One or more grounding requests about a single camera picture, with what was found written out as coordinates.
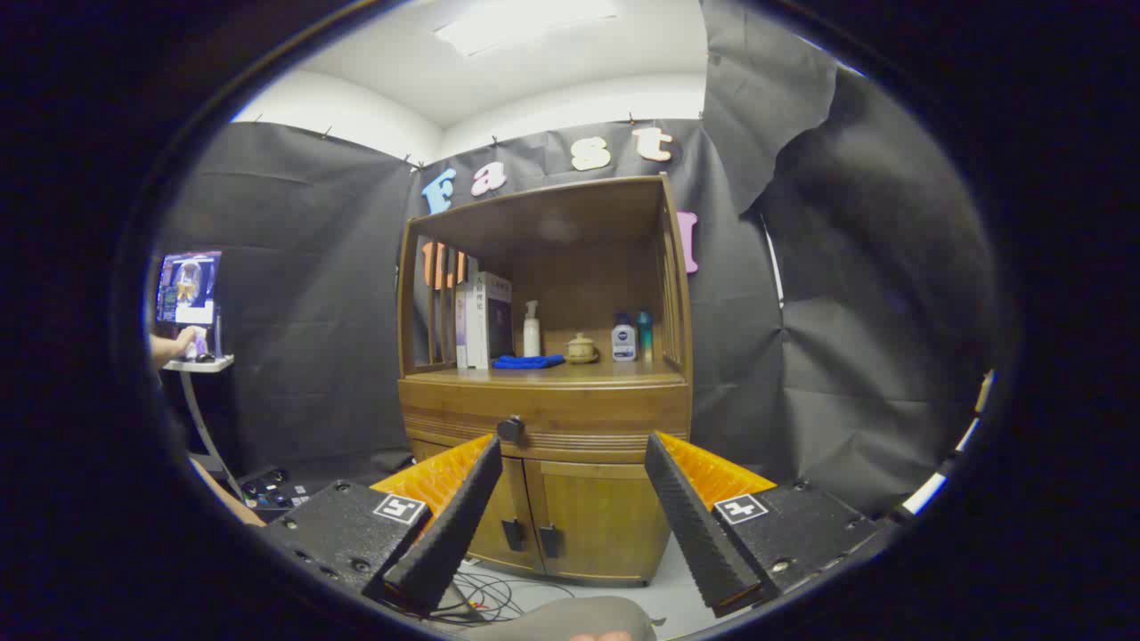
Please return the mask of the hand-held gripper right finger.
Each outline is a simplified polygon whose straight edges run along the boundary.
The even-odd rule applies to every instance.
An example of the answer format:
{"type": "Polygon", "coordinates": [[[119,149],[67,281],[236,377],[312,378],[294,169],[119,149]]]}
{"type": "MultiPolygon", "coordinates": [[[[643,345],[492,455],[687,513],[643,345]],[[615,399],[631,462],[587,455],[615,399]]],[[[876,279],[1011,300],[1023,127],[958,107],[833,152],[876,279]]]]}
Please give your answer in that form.
{"type": "Polygon", "coordinates": [[[716,616],[806,587],[880,539],[883,524],[811,482],[771,482],[673,435],[645,471],[697,591],[716,616]]]}

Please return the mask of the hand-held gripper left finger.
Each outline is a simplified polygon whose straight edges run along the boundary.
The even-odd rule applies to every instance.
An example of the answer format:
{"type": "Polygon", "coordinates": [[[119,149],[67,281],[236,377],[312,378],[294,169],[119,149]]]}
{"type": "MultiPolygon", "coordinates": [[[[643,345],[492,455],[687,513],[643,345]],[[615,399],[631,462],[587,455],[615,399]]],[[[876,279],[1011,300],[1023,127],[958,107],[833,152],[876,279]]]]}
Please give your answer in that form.
{"type": "Polygon", "coordinates": [[[315,579],[405,612],[432,612],[469,554],[500,480],[481,435],[381,482],[335,480],[261,534],[315,579]]]}

